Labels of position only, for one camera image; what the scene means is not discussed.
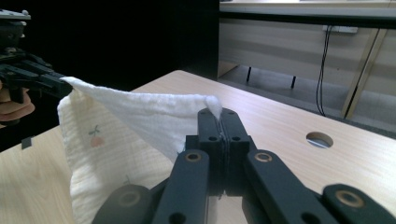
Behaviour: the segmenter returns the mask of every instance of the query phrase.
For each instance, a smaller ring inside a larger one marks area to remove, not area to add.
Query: black cable
[[[329,39],[330,39],[331,30],[332,30],[332,26],[327,26],[322,62],[320,65],[320,75],[319,75],[318,85],[317,85],[317,107],[318,107],[318,111],[319,111],[320,115],[322,115],[324,117],[326,117],[326,114],[324,113],[324,109],[323,109],[323,75],[324,75],[324,64],[325,64],[326,56],[327,56],[327,49],[329,47]]]

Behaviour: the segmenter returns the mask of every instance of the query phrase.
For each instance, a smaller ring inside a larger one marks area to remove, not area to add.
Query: wooden table
[[[396,141],[339,121],[241,91],[182,71],[160,77],[135,92],[213,94],[238,113],[256,146],[275,152],[310,189],[344,183],[358,188],[396,216]],[[327,149],[313,147],[308,133],[326,133]],[[70,170],[62,135],[55,127],[0,154],[0,223],[74,223]],[[241,198],[219,201],[218,223],[247,223]]]

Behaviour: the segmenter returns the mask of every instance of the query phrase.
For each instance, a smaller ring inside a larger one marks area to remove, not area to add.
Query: table hole
[[[309,133],[306,135],[306,141],[314,147],[321,148],[329,148],[333,144],[333,140],[326,133]]]

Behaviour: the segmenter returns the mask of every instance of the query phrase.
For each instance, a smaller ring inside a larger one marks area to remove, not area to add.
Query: white towel
[[[58,106],[70,195],[77,224],[92,223],[113,190],[125,184],[152,188],[170,175],[186,135],[197,134],[197,113],[212,95],[133,93],[93,86],[75,77]]]

